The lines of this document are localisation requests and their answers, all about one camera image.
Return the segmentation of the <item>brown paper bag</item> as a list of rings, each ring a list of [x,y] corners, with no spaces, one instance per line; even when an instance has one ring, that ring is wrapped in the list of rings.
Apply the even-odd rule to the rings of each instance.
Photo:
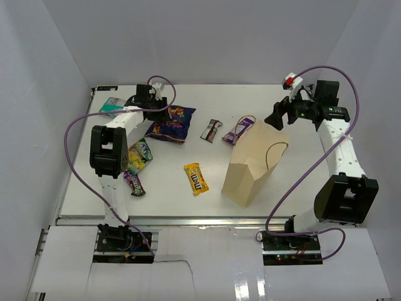
[[[234,145],[221,193],[241,207],[248,207],[288,147],[288,134],[256,119]]]

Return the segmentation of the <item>dark blue chips bag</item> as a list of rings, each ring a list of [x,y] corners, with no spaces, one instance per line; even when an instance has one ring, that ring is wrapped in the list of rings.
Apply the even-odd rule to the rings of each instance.
[[[168,108],[170,119],[164,123],[154,122],[146,131],[145,137],[183,144],[195,111],[195,108],[172,105]]]

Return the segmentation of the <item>brown chocolate bar wrapper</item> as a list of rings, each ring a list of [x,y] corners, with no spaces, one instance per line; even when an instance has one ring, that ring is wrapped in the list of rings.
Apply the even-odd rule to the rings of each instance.
[[[212,143],[217,134],[218,128],[222,125],[223,123],[220,120],[210,119],[208,126],[203,131],[200,138]]]

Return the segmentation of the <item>yellow M&M's packet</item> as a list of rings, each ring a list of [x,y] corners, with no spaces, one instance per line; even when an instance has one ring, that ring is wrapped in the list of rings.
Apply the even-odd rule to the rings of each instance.
[[[195,196],[209,190],[206,180],[202,175],[199,163],[191,163],[184,166],[184,171],[187,174]]]

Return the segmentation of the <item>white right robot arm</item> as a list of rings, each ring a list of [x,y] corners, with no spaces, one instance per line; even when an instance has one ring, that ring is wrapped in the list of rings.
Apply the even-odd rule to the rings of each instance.
[[[342,226],[360,225],[378,193],[377,180],[367,177],[353,148],[350,116],[345,107],[338,106],[339,82],[318,81],[316,92],[303,98],[302,79],[289,74],[283,88],[289,96],[274,104],[265,123],[283,129],[283,116],[293,124],[298,119],[312,121],[326,154],[329,179],[315,197],[313,207],[303,214],[290,217],[284,224],[283,242],[297,250],[306,241],[305,234],[315,234],[331,223]]]

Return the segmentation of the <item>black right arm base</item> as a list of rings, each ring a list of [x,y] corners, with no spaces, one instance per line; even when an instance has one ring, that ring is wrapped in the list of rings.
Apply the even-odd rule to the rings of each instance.
[[[320,265],[323,263],[319,239],[314,236],[271,236],[256,233],[265,266]]]

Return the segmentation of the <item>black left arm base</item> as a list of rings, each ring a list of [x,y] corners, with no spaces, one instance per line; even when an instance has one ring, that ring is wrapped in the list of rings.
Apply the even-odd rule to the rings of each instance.
[[[108,224],[99,224],[98,242],[96,251],[99,252],[133,252],[133,251],[148,251],[145,241],[152,244],[152,233],[143,232],[143,237],[140,233],[133,231],[128,226],[112,227]]]

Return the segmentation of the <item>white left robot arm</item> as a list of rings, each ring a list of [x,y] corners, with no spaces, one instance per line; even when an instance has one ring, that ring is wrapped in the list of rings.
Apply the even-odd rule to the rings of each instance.
[[[90,166],[102,187],[105,199],[105,224],[125,226],[129,215],[123,196],[123,173],[128,167],[127,137],[144,120],[168,119],[167,98],[162,96],[164,85],[150,83],[137,85],[116,117],[105,125],[91,130]]]

